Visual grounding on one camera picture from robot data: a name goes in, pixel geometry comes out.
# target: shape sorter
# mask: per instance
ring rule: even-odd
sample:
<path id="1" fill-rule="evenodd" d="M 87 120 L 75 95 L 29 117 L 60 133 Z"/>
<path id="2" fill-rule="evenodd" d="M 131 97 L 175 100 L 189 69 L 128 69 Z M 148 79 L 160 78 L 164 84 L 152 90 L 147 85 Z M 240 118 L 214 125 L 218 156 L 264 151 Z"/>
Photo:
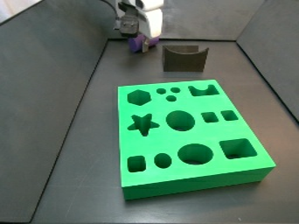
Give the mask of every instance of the shape sorter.
<path id="1" fill-rule="evenodd" d="M 119 87 L 127 200 L 260 181 L 276 164 L 215 80 Z"/>

